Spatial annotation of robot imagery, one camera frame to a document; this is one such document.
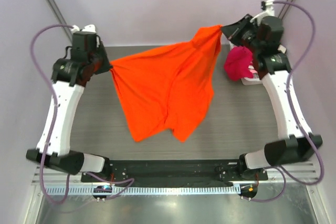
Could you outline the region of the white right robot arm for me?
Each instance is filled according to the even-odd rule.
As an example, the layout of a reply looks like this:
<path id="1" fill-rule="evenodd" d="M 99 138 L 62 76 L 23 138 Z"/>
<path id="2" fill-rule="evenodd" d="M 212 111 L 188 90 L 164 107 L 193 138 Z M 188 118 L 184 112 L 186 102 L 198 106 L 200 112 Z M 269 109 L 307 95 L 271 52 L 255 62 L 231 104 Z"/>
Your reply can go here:
<path id="1" fill-rule="evenodd" d="M 278 140 L 256 152 L 239 157 L 241 172 L 307 161 L 322 137 L 313 134 L 298 103 L 291 66 L 280 44 L 284 33 L 282 20 L 275 16 L 253 18 L 249 14 L 236 23 L 221 28 L 235 46 L 244 46 L 253 54 L 253 66 L 265 87 L 274 110 Z"/>

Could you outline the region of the orange t shirt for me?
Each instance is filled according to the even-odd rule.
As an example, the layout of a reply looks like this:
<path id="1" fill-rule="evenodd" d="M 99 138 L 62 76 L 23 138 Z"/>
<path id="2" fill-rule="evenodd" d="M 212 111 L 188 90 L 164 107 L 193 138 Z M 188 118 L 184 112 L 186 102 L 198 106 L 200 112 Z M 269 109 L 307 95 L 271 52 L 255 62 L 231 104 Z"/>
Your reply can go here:
<path id="1" fill-rule="evenodd" d="M 221 36 L 219 25 L 202 27 L 187 42 L 112 61 L 114 87 L 136 142 L 164 130 L 184 142 L 205 119 Z"/>

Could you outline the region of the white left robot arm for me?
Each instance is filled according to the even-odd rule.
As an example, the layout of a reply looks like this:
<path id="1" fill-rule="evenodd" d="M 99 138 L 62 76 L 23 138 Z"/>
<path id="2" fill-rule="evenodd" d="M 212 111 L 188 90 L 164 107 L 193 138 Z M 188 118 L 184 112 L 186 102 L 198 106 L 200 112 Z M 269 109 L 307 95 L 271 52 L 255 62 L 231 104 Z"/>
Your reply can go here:
<path id="1" fill-rule="evenodd" d="M 73 27 L 70 58 L 58 59 L 52 68 L 52 88 L 56 98 L 50 102 L 46 124 L 36 148 L 26 158 L 71 175 L 91 172 L 108 178 L 111 167 L 107 157 L 72 151 L 70 134 L 79 100 L 86 84 L 95 74 L 108 72 L 112 65 L 94 25 Z"/>

